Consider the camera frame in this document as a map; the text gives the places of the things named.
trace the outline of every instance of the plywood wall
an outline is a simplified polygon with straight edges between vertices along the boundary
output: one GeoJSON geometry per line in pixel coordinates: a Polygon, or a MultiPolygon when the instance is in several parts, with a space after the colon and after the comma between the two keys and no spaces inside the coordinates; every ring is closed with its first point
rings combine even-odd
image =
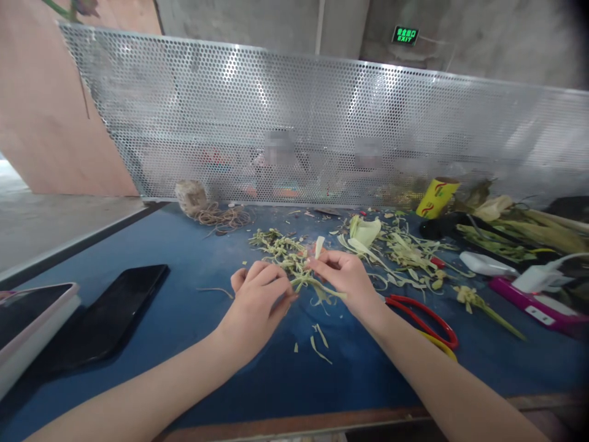
{"type": "MultiPolygon", "coordinates": [[[[160,33],[152,0],[99,0],[97,12],[81,20],[160,33]]],[[[137,195],[57,19],[40,0],[0,0],[0,151],[34,193],[137,195]]]]}

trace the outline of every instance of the smartphone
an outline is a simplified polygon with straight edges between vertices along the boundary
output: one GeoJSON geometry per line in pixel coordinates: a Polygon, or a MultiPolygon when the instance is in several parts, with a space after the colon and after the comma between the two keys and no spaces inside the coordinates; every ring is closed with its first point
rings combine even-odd
{"type": "Polygon", "coordinates": [[[167,265],[127,269],[84,312],[72,318],[37,359],[44,373],[60,373],[117,355],[159,291],[167,265]]]}

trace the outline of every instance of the perforated metal panel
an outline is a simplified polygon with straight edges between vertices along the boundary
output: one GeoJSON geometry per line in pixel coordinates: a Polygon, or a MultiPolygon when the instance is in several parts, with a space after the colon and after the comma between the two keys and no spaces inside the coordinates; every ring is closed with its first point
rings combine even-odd
{"type": "Polygon", "coordinates": [[[403,205],[453,176],[538,205],[589,184],[584,92],[60,28],[145,199],[198,179],[220,201],[403,205]]]}

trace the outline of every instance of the table edge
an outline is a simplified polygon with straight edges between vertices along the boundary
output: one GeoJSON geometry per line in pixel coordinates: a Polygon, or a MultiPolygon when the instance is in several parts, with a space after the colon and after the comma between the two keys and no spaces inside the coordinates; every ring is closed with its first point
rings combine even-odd
{"type": "MultiPolygon", "coordinates": [[[[559,406],[585,405],[586,394],[550,394],[516,396],[507,401],[520,411],[533,411],[559,406]]],[[[410,408],[379,408],[309,416],[280,417],[263,421],[235,424],[203,425],[162,433],[153,442],[213,442],[285,438],[288,436],[346,431],[409,421],[431,419],[422,406],[410,408]]]]}
{"type": "Polygon", "coordinates": [[[84,236],[79,241],[70,244],[66,247],[59,248],[56,250],[55,253],[50,254],[49,256],[45,256],[42,259],[30,264],[22,269],[18,269],[11,273],[10,275],[4,277],[0,280],[0,291],[2,290],[12,290],[15,287],[18,287],[21,284],[29,281],[30,279],[40,275],[41,273],[49,270],[50,268],[55,267],[56,265],[64,262],[67,259],[70,259],[73,256],[76,256],[78,253],[83,252],[87,248],[99,243],[100,241],[108,238],[111,235],[121,231],[122,229],[129,227],[131,224],[136,223],[137,221],[145,218],[148,215],[160,210],[162,207],[166,206],[168,203],[150,203],[147,204],[145,208],[141,209],[138,212],[135,212],[125,218],[120,219],[119,221],[115,221],[108,226],[96,230],[94,233],[91,233],[88,236],[84,236]]]}

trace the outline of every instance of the scissors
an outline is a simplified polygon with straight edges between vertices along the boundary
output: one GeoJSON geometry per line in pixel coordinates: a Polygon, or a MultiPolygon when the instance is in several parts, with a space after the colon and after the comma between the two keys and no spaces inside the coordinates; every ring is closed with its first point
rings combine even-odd
{"type": "Polygon", "coordinates": [[[446,321],[440,318],[437,314],[435,314],[425,305],[421,304],[419,301],[415,301],[414,299],[408,297],[403,297],[399,295],[389,295],[385,298],[385,302],[390,309],[398,308],[406,314],[408,314],[409,316],[411,316],[411,319],[413,319],[417,323],[417,325],[419,325],[422,329],[425,330],[425,332],[419,330],[419,332],[423,336],[425,336],[434,345],[436,345],[439,349],[446,353],[451,359],[456,360],[456,356],[454,355],[453,350],[458,348],[458,337],[446,321]],[[439,336],[434,330],[432,330],[432,328],[429,325],[422,321],[421,318],[419,318],[419,316],[417,316],[405,304],[417,307],[418,309],[422,310],[424,313],[429,315],[432,319],[434,319],[439,325],[442,326],[442,328],[448,335],[448,340],[443,339],[441,336],[439,336]]]}

